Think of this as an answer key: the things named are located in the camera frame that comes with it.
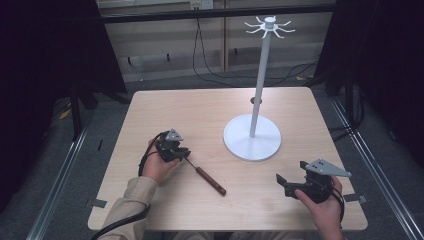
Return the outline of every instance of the white round base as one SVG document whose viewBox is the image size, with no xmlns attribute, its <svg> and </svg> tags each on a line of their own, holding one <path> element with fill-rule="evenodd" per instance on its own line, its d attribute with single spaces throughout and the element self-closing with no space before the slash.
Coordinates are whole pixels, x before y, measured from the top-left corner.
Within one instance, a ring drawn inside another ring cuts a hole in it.
<svg viewBox="0 0 424 240">
<path fill-rule="evenodd" d="M 247 161 L 263 161 L 277 152 L 281 145 L 278 127 L 269 119 L 259 115 L 255 137 L 250 137 L 252 114 L 233 118 L 224 129 L 224 142 L 236 156 Z"/>
</svg>

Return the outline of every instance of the sleeve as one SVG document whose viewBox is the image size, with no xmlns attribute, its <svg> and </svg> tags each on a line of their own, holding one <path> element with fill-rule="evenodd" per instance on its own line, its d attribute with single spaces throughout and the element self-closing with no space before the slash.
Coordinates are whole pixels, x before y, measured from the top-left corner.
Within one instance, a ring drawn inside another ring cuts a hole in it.
<svg viewBox="0 0 424 240">
<path fill-rule="evenodd" d="M 137 177 L 128 181 L 124 197 L 116 200 L 106 217 L 103 227 L 142 212 L 152 201 L 157 186 L 158 183 L 148 177 Z M 146 225 L 146 219 L 129 223 L 105 233 L 99 240 L 143 239 Z"/>
</svg>

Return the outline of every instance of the wooden handle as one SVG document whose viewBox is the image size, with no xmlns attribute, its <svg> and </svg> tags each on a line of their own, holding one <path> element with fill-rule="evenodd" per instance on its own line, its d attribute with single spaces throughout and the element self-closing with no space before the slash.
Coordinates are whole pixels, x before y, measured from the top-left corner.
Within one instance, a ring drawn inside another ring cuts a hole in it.
<svg viewBox="0 0 424 240">
<path fill-rule="evenodd" d="M 225 190 L 221 185 L 219 185 L 209 174 L 207 174 L 203 169 L 200 167 L 196 168 L 196 172 L 199 173 L 200 176 L 202 176 L 210 185 L 212 185 L 219 193 L 221 193 L 222 196 L 225 196 L 227 193 L 227 190 Z"/>
</svg>

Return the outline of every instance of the wooden table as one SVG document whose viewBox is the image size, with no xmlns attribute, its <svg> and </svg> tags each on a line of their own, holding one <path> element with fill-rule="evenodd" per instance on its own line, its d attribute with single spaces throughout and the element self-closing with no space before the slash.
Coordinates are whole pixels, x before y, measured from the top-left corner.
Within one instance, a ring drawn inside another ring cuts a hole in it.
<svg viewBox="0 0 424 240">
<path fill-rule="evenodd" d="M 223 131 L 234 117 L 252 112 L 254 95 L 251 88 L 137 92 L 97 196 L 107 204 L 93 208 L 89 227 L 101 228 L 128 180 L 137 176 L 148 140 L 175 128 L 184 137 L 180 146 L 192 151 L 189 159 L 227 194 L 221 196 L 182 161 L 157 189 L 148 230 L 314 230 L 308 210 L 300 201 L 284 196 L 275 174 L 304 183 L 306 174 L 299 162 L 317 158 L 344 168 L 316 101 L 309 88 L 265 88 L 259 113 L 278 126 L 282 144 L 270 159 L 248 162 L 228 151 Z M 339 179 L 343 194 L 354 193 L 349 179 Z M 346 203 L 342 225 L 353 231 L 367 227 L 358 202 Z"/>
</svg>

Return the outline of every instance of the person's hand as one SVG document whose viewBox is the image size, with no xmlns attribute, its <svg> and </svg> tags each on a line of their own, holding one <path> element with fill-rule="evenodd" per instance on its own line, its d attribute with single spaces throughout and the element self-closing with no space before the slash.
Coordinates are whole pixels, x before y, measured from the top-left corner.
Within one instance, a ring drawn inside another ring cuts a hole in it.
<svg viewBox="0 0 424 240">
<path fill-rule="evenodd" d="M 168 175 L 168 172 L 177 166 L 179 162 L 180 160 L 178 158 L 170 162 L 163 161 L 157 152 L 156 145 L 154 145 L 150 149 L 149 156 L 146 159 L 141 176 L 149 177 L 160 183 L 165 179 L 166 175 Z"/>
<path fill-rule="evenodd" d="M 333 186 L 342 193 L 342 184 L 335 176 L 331 177 Z M 322 203 L 314 203 L 304 192 L 295 190 L 296 196 L 312 213 L 315 226 L 319 234 L 325 240 L 344 239 L 340 225 L 340 204 L 333 195 Z"/>
</svg>

